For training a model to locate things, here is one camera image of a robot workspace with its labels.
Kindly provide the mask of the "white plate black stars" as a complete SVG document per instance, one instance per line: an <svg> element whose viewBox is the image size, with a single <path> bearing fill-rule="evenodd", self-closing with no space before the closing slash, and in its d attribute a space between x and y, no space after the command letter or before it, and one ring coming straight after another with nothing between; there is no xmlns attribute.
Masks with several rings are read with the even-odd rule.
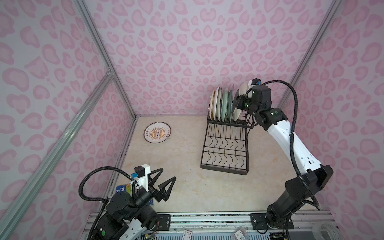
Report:
<svg viewBox="0 0 384 240"><path fill-rule="evenodd" d="M237 121L240 117L240 114L242 112L242 110L238 109L237 108L237 97L241 96L241 95L245 95L246 92L248 90L248 83L247 82L244 82L241 84L241 86L239 87L239 89L236 91L235 95L234 95L234 100L233 100L233 120L234 121Z"/></svg>

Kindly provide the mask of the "teal green round plate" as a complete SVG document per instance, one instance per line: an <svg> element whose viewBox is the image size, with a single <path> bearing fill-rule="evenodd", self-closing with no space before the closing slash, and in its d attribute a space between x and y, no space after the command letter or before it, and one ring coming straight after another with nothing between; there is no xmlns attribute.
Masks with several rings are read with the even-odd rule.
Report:
<svg viewBox="0 0 384 240"><path fill-rule="evenodd" d="M232 84L232 88L231 88L231 96L230 96L230 107L229 107L229 110L230 110L230 123L232 123L233 121L233 99L234 99L234 87L235 85Z"/></svg>

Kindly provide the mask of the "white plate orange sunburst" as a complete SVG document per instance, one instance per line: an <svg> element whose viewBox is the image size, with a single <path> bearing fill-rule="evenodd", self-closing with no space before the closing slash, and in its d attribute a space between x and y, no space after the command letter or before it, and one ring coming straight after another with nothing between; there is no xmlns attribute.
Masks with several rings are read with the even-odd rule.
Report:
<svg viewBox="0 0 384 240"><path fill-rule="evenodd" d="M151 144L158 144L166 141L171 135L171 127L164 122L150 124L144 130L144 139Z"/></svg>

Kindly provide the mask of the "black wire dish rack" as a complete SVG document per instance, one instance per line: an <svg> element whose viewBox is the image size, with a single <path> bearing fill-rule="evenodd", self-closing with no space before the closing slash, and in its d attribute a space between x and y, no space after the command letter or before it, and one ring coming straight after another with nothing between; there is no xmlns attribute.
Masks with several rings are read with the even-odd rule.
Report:
<svg viewBox="0 0 384 240"><path fill-rule="evenodd" d="M253 127L252 121L244 114L231 123L208 119L200 167L247 175L250 168L248 134Z"/></svg>

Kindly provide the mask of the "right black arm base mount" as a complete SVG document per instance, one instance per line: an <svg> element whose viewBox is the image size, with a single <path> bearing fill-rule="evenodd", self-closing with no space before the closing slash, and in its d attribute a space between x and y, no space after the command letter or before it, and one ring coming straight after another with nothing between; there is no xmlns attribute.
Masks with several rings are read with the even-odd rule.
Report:
<svg viewBox="0 0 384 240"><path fill-rule="evenodd" d="M295 228L291 215L277 218L270 213L252 213L250 219L253 230L257 231L293 230Z"/></svg>

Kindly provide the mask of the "yellow woven round plate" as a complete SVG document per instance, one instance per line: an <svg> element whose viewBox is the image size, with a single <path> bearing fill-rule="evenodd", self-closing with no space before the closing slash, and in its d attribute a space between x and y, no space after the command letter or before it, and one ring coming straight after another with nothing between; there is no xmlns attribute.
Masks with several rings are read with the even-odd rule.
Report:
<svg viewBox="0 0 384 240"><path fill-rule="evenodd" d="M227 122L231 122L231 114L232 114L232 90L228 90L228 99L227 99Z"/></svg>

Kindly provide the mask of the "white plate floral sprigs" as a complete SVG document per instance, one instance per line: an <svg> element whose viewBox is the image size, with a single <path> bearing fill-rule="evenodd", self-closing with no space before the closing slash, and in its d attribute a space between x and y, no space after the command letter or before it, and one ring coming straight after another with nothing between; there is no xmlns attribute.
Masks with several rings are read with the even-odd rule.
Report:
<svg viewBox="0 0 384 240"><path fill-rule="evenodd" d="M217 91L217 106L216 106L216 116L217 116L218 122L221 120L221 102L222 102L222 87L219 87Z"/></svg>

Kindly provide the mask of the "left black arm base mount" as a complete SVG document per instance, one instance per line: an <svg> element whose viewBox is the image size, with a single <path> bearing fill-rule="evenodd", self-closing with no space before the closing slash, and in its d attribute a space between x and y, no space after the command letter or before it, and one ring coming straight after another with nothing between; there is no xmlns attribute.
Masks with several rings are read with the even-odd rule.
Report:
<svg viewBox="0 0 384 240"><path fill-rule="evenodd" d="M149 222L145 224L148 231L169 231L171 225L171 215L160 214L150 218Z"/></svg>

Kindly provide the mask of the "orange woven round plate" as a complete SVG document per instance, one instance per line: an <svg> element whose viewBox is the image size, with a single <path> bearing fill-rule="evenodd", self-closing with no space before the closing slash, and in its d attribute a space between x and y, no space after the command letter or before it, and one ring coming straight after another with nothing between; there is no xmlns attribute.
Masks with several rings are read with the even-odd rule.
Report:
<svg viewBox="0 0 384 240"><path fill-rule="evenodd" d="M214 117L213 116L213 100L214 100L215 92L216 92L216 90L213 90L211 97L210 97L210 104L209 104L209 119L210 119L210 121L212 121L213 117Z"/></svg>

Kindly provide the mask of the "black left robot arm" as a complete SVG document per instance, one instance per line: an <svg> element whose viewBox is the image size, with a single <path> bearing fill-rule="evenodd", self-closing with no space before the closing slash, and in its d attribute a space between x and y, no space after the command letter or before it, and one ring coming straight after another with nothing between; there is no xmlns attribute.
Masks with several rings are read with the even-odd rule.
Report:
<svg viewBox="0 0 384 240"><path fill-rule="evenodd" d="M101 171L111 170L128 178L132 184L132 193L119 191L110 199L88 197L84 193L87 180ZM154 184L163 169L151 170L148 165L135 167L133 174L128 174L116 167L100 167L85 176L79 186L79 196L89 202L101 202L102 208L93 222L89 240L135 240L142 232L158 231L160 223L158 213L150 206L152 199L157 202L170 198L176 177L163 182L157 188Z"/></svg>

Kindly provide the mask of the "light blue flower plate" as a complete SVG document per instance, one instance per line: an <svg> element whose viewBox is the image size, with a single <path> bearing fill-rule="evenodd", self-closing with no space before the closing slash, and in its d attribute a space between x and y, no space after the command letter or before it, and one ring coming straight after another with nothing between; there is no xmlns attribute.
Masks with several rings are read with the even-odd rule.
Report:
<svg viewBox="0 0 384 240"><path fill-rule="evenodd" d="M228 107L228 91L222 89L222 101L221 101L221 121L226 121L227 115L227 107Z"/></svg>

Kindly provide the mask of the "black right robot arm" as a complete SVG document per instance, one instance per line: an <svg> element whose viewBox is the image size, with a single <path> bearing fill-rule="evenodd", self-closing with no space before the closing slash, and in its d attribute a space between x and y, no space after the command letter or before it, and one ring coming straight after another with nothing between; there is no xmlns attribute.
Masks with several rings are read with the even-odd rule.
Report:
<svg viewBox="0 0 384 240"><path fill-rule="evenodd" d="M295 178L286 181L282 195L267 208L267 226L278 229L286 225L304 205L319 208L316 193L326 186L334 171L331 166L323 165L297 136L296 119L289 121L281 109L272 107L271 93L266 85L238 90L233 109L247 112L274 138L296 173Z"/></svg>

